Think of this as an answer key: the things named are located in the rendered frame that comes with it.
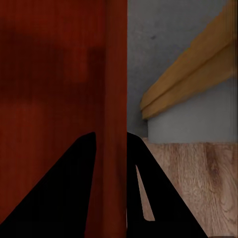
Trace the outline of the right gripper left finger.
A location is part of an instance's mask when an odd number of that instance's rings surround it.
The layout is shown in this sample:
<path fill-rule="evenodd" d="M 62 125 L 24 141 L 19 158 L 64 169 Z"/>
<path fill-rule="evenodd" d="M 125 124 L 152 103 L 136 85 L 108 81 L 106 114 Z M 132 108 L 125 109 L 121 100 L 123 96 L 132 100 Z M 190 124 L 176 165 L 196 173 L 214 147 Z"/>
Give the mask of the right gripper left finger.
<path fill-rule="evenodd" d="M 84 238 L 96 134 L 79 137 L 0 225 L 0 238 Z"/>

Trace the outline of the storage box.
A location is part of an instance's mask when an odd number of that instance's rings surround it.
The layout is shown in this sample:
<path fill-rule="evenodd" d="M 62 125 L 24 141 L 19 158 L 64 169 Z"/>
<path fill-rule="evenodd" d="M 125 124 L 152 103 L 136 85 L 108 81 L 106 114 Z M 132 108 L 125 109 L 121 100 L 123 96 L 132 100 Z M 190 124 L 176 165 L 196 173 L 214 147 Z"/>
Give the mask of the storage box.
<path fill-rule="evenodd" d="M 127 0 L 0 0 L 0 225 L 91 132 L 84 238 L 126 238 Z"/>

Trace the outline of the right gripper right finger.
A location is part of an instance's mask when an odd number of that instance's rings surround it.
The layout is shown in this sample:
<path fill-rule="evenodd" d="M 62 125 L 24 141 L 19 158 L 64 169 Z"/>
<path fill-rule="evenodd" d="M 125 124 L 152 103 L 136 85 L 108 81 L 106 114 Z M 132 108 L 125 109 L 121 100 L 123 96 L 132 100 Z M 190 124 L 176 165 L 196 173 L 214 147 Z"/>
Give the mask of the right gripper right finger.
<path fill-rule="evenodd" d="M 155 221 L 144 219 L 136 165 Z M 128 238 L 208 238 L 141 137 L 127 133 Z"/>

